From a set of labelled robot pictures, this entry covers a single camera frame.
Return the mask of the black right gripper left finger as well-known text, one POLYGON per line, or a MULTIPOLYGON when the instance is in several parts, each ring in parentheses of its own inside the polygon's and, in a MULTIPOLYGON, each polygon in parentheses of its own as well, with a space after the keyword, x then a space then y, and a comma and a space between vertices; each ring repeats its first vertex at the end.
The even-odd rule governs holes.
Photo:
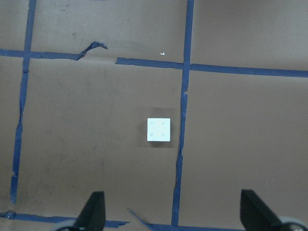
POLYGON ((73 224, 74 231, 103 231, 105 227, 104 192, 93 192, 73 224))

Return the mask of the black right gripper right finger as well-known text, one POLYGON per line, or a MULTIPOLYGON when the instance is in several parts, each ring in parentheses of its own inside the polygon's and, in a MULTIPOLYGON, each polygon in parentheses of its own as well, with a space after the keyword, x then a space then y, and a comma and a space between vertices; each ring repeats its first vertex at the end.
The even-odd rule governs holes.
POLYGON ((279 218, 253 190, 241 190, 240 221, 247 231, 284 231, 279 218))

